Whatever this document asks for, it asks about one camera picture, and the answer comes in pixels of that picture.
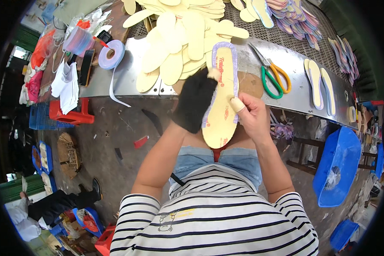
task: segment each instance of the glue brush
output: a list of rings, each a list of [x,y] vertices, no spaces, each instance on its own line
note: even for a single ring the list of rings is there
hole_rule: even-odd
[[[97,41],[98,43],[100,43],[103,47],[107,47],[108,49],[110,49],[110,50],[112,50],[112,51],[114,52],[113,49],[109,48],[108,45],[107,45],[104,41],[102,41],[101,39],[99,39],[98,37],[94,37],[94,36],[93,36],[92,39],[96,40],[96,41]]]

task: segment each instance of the black glove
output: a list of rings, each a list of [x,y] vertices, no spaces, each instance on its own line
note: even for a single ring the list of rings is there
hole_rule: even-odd
[[[179,102],[172,120],[190,133],[196,134],[212,100],[217,81],[207,78],[208,68],[196,72],[186,79],[179,95]]]

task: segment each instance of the scissor handle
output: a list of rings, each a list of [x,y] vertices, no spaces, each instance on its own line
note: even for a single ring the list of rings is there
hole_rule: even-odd
[[[272,69],[274,75],[276,76],[276,80],[279,83],[279,86],[281,87],[281,89],[283,90],[283,93],[289,93],[292,90],[292,82],[289,76],[286,74],[286,72],[273,63],[270,63],[270,68]],[[280,77],[277,71],[279,71],[285,77],[287,82],[287,90],[283,87],[282,81],[280,80]]]
[[[269,94],[273,99],[280,99],[282,96],[283,96],[283,90],[282,88],[280,87],[280,85],[276,82],[276,80],[273,78],[273,76],[265,69],[264,66],[261,67],[261,70],[262,70],[262,83],[263,83],[263,87],[265,89],[265,91],[267,92],[267,94]],[[267,87],[267,84],[266,84],[266,75],[267,77],[272,81],[273,85],[277,88],[277,90],[279,91],[279,95],[275,95],[273,94],[269,88]]]

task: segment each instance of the hand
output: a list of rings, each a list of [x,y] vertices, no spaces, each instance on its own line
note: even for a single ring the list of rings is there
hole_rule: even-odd
[[[239,115],[239,122],[243,125],[247,135],[252,138],[256,145],[271,139],[270,121],[268,122],[265,103],[247,93],[239,93],[239,99],[245,104]]]
[[[21,191],[21,192],[20,192],[20,197],[21,197],[21,198],[25,198],[25,197],[27,197],[27,195],[26,195],[25,192]]]
[[[202,119],[212,100],[217,81],[207,78],[208,69],[202,69],[186,79],[172,120],[190,133],[201,129]]]

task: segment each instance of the green and orange scissors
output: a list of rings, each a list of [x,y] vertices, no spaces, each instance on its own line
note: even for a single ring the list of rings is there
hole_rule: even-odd
[[[255,56],[257,56],[259,61],[263,64],[263,66],[261,67],[262,83],[263,83],[263,87],[265,88],[265,91],[267,92],[267,94],[269,94],[273,99],[280,99],[284,93],[289,93],[292,89],[292,82],[291,82],[289,76],[286,74],[286,72],[283,71],[283,69],[276,66],[275,64],[273,64],[271,59],[266,59],[265,57],[263,57],[263,55],[259,52],[259,50],[251,42],[249,42],[249,46],[255,52]],[[273,74],[276,76],[277,81],[274,79],[274,77],[266,69],[267,67],[271,68],[271,70],[273,71]],[[278,72],[280,72],[285,77],[285,79],[287,81],[287,90],[283,87],[283,84],[282,84],[282,81],[280,80]],[[275,95],[269,90],[269,88],[266,85],[266,76],[271,80],[273,85],[277,88],[277,90],[279,91],[279,95]]]

